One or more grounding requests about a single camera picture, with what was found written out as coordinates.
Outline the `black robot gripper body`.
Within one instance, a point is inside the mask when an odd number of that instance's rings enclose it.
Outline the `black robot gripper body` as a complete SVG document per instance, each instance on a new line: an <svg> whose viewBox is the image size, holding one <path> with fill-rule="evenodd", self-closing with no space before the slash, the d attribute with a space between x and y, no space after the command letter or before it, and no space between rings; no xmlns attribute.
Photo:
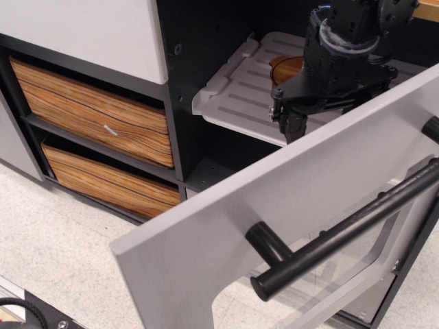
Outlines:
<svg viewBox="0 0 439 329"><path fill-rule="evenodd" d="M275 102L299 113L356 107L387 91L399 72L370 58L380 40L376 9L315 9L307 27L303 66L275 86Z"/></svg>

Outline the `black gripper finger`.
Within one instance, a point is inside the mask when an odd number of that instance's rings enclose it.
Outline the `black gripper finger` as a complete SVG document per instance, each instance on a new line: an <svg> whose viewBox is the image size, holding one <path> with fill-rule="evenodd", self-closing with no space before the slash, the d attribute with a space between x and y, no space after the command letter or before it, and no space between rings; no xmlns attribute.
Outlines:
<svg viewBox="0 0 439 329"><path fill-rule="evenodd" d="M279 131L285 136L287 144L303 137L307 127L307 115L299 113L288 103L275 102L270 108L269 116L278 123Z"/></svg>

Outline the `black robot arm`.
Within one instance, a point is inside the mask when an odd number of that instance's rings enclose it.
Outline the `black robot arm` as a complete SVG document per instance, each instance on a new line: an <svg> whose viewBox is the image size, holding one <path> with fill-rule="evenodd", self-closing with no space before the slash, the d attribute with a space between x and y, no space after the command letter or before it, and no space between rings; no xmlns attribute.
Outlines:
<svg viewBox="0 0 439 329"><path fill-rule="evenodd" d="M287 143L305 135L310 115L345 112L386 92L399 72L379 41L411 23L419 1L332 1L309 17L302 68L272 89L270 117Z"/></svg>

